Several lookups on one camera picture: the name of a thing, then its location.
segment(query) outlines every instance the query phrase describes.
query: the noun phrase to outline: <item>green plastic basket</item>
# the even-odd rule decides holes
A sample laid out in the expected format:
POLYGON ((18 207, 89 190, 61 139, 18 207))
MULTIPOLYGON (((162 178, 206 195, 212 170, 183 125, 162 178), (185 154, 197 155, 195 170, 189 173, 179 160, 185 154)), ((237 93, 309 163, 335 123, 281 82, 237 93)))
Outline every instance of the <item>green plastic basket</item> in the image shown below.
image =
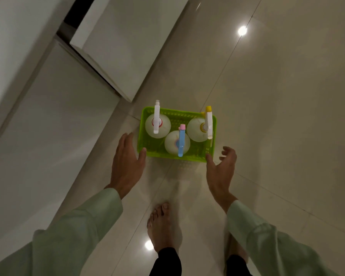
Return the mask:
MULTIPOLYGON (((195 142, 191 139, 191 146, 187 153, 183 157, 178 157, 177 155, 169 154, 165 149, 165 138, 153 138, 145 129, 146 119, 148 116, 154 113, 154 107, 149 106, 145 107, 142 111, 142 116, 140 119, 139 126, 139 136, 138 136, 138 153, 142 150, 143 147, 147 148, 147 156, 150 157, 162 157, 170 159, 179 159, 185 161, 194 161, 194 162, 206 162, 206 153, 213 156, 215 149, 215 138, 216 138, 216 117, 212 116, 213 121, 213 138, 207 139, 203 142, 195 142)), ((176 131, 179 129, 180 124, 188 125, 189 121, 195 117, 201 118, 201 113, 198 112, 188 112, 180 110, 172 110, 166 108, 160 108, 160 114, 166 115, 171 122, 170 132, 176 131)))

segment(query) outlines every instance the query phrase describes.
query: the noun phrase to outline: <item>hand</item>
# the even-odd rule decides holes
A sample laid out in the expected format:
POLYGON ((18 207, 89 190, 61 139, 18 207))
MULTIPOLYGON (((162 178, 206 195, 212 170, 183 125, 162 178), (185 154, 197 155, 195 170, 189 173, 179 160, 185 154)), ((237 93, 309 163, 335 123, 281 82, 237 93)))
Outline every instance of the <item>hand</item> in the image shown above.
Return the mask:
POLYGON ((110 184, 105 188, 114 188, 123 199, 142 176, 146 166, 146 148, 139 152, 138 160, 133 148, 133 133, 123 134, 114 156, 110 184))
POLYGON ((222 155, 226 157, 220 157, 222 161, 217 166, 212 160, 210 154, 206 154, 207 160, 207 183, 213 198, 227 213, 230 205, 237 200, 229 192, 229 186, 231 179, 234 175, 235 163, 237 161, 237 154, 233 148, 224 146, 222 155))

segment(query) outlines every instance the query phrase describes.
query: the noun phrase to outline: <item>toe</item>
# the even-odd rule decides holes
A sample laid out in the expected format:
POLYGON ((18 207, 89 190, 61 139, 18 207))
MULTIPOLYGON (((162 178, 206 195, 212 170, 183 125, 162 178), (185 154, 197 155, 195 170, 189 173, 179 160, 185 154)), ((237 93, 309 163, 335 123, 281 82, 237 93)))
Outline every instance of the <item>toe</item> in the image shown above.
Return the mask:
POLYGON ((168 202, 165 202, 162 204, 162 210, 164 212, 164 215, 169 216, 170 215, 170 204, 168 202))
POLYGON ((162 209, 161 209, 161 205, 157 205, 156 206, 156 210, 157 210, 157 215, 158 217, 161 217, 162 216, 162 209))
POLYGON ((156 210, 156 209, 153 211, 153 218, 154 218, 155 220, 158 218, 157 210, 156 210))

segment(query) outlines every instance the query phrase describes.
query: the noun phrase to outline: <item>bottle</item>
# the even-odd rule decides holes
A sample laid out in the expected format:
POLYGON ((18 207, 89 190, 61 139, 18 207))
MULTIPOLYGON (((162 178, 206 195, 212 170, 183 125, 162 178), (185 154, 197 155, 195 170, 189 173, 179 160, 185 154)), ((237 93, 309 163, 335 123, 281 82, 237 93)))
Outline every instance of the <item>bottle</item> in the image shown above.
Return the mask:
POLYGON ((212 108, 206 106, 206 112, 202 112, 203 118, 193 118, 189 121, 186 133, 196 142, 202 142, 213 138, 212 108))
POLYGON ((156 100, 154 106, 154 114, 148 116, 145 124, 147 133, 153 138, 164 138, 170 132, 170 119, 163 114, 160 114, 160 101, 156 100))
POLYGON ((185 133, 185 125, 181 124, 178 131, 172 131, 165 138, 166 151, 172 155, 183 157, 191 146, 191 140, 185 133))

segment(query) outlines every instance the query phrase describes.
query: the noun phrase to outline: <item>person's left hand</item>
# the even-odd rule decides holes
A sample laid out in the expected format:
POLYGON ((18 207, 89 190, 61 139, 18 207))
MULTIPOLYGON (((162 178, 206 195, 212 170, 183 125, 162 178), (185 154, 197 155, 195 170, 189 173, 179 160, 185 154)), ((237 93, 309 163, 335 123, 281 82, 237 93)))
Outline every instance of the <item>person's left hand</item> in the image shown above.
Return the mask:
POLYGON ((142 176, 146 165, 147 149, 139 152, 138 159, 133 148, 133 133, 123 134, 114 156, 110 184, 105 188, 114 188, 123 199, 142 176))

